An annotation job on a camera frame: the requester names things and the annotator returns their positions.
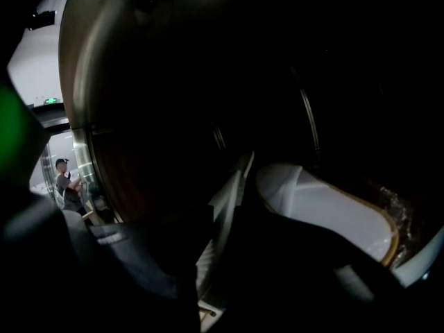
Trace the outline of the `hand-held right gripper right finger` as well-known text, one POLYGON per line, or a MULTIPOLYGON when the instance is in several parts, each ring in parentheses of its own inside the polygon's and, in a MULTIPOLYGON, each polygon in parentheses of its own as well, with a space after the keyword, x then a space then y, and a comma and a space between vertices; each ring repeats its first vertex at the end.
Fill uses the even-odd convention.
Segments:
POLYGON ((222 332, 430 331, 426 288, 404 288, 335 232, 271 212, 256 189, 233 229, 222 332))

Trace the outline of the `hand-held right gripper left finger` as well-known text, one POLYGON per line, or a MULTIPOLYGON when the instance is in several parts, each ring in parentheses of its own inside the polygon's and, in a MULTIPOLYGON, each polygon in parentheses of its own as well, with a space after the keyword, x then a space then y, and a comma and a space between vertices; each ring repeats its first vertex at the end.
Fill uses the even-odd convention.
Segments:
POLYGON ((76 212, 63 216, 96 313, 147 332, 200 331, 197 262, 212 236, 212 206, 93 226, 76 212))

